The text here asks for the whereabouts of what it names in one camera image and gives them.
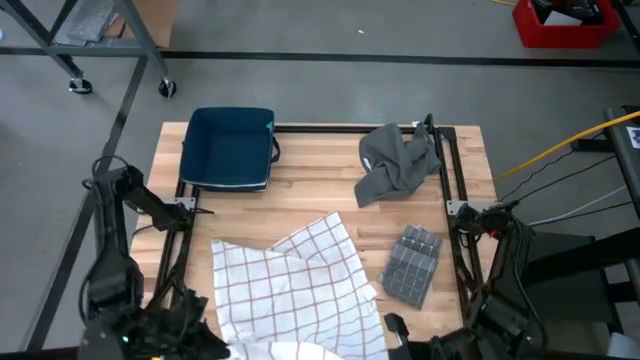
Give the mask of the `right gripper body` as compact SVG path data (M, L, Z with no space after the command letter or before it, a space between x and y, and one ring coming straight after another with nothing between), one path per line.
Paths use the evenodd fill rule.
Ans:
M406 360L448 360L443 341L434 336L429 341L407 341L399 347L402 359Z

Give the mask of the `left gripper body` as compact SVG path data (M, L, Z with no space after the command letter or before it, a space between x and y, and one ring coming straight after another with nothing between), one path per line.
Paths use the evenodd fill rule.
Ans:
M165 359L220 360L230 357L229 345L216 336L203 318L208 299L185 295L165 310L168 349Z

